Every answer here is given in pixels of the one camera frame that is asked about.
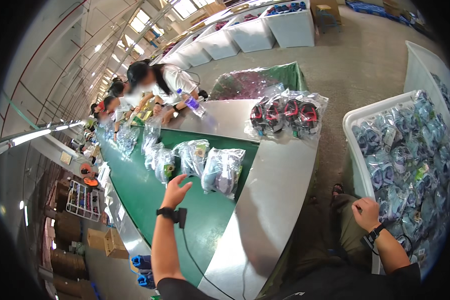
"blue pallet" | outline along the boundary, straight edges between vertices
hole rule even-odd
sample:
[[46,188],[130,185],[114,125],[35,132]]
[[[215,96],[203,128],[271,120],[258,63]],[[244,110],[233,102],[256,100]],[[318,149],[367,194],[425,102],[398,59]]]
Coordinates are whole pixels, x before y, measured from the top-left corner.
[[392,21],[401,23],[405,26],[410,26],[410,22],[404,18],[403,16],[396,17],[394,15],[391,15],[385,11],[385,9],[382,6],[365,3],[361,1],[345,1],[348,7],[353,9],[354,11],[358,13],[363,14],[369,14],[369,15],[376,15],[379,17],[387,18]]

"metal rack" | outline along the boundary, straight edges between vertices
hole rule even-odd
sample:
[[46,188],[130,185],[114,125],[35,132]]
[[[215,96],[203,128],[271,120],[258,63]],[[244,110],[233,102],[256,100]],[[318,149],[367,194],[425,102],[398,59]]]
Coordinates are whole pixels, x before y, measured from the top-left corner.
[[100,219],[100,204],[98,191],[87,192],[87,186],[74,180],[70,181],[66,211],[79,217],[98,222]]

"hand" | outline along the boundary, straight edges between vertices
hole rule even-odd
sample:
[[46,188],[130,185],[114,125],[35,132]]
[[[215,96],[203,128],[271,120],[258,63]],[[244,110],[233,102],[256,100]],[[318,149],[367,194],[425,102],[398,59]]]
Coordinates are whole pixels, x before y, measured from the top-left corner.
[[362,198],[352,203],[353,216],[361,228],[368,233],[372,232],[381,223],[378,221],[379,205],[370,198]]
[[162,117],[162,124],[168,124],[168,122],[170,122],[170,120],[173,118],[173,113],[175,111],[173,109],[167,111],[164,116]]
[[186,174],[178,175],[170,180],[165,190],[165,196],[163,197],[162,207],[170,207],[175,209],[179,205],[187,191],[192,187],[192,183],[188,182],[184,186],[180,187],[179,184],[187,177]]
[[153,106],[153,115],[158,116],[162,112],[162,105],[155,104]]

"blue stool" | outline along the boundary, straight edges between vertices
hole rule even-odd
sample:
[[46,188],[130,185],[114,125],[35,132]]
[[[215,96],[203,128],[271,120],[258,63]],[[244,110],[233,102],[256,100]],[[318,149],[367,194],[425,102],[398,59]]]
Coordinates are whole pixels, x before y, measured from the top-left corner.
[[[326,26],[336,26],[338,29],[338,32],[340,32],[340,26],[337,24],[335,17],[327,12],[327,10],[331,10],[331,9],[332,8],[326,4],[317,5],[317,8],[315,9],[316,13],[317,13],[317,17],[320,18],[321,30],[323,33],[325,33]],[[331,20],[333,21],[333,24],[325,25],[325,22],[324,22],[325,16],[330,17]]]

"plastic bottle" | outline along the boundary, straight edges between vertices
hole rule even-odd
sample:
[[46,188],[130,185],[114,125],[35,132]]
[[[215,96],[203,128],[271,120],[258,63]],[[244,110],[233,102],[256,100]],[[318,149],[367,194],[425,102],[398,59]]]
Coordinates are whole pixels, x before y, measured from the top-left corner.
[[205,114],[204,107],[191,94],[183,92],[181,88],[177,91],[182,96],[183,102],[190,108],[198,117],[202,118]]

